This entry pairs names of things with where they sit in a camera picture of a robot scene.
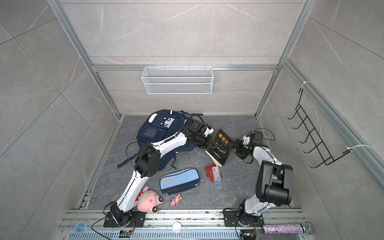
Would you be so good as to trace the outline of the black book gold title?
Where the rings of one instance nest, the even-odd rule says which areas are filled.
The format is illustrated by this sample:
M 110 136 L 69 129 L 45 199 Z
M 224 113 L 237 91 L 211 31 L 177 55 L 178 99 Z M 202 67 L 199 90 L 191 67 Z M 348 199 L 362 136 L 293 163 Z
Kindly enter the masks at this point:
M 222 129 L 219 129 L 213 138 L 213 147 L 207 149 L 206 153 L 217 167 L 222 167 L 233 148 L 234 141 Z

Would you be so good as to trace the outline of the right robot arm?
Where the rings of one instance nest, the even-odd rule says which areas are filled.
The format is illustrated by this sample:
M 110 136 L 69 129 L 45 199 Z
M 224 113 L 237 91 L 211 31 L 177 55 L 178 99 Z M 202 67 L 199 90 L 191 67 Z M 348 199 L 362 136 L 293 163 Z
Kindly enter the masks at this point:
M 260 164 L 255 194 L 239 205 L 239 220 L 257 218 L 270 208 L 288 206 L 293 198 L 293 167 L 279 161 L 263 140 L 262 132 L 252 131 L 234 143 L 238 158 L 245 160 L 251 156 Z

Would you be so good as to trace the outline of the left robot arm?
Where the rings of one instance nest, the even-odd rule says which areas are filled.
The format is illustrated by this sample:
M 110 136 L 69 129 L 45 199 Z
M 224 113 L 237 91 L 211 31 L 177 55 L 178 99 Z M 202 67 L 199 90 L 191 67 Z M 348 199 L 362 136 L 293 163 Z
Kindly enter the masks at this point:
M 213 131 L 200 114 L 172 110 L 151 114 L 138 132 L 138 153 L 118 165 L 121 168 L 132 162 L 134 171 L 121 197 L 111 203 L 106 221 L 114 221 L 118 227 L 130 224 L 135 200 L 147 180 L 163 170 L 177 153 L 211 147 Z

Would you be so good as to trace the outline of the navy blue student backpack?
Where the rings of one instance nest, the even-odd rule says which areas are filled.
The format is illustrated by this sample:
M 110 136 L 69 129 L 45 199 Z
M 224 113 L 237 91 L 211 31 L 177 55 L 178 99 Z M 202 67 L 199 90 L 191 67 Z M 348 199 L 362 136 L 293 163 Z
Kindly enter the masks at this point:
M 138 146 L 146 146 L 172 136 L 188 121 L 185 127 L 189 127 L 196 121 L 189 119 L 191 114 L 185 111 L 160 110 L 153 113 L 142 125 L 137 135 Z M 190 152 L 198 146 L 198 143 L 187 141 L 184 146 L 167 153 L 160 160 L 159 171 L 162 171 L 172 158 L 179 152 Z

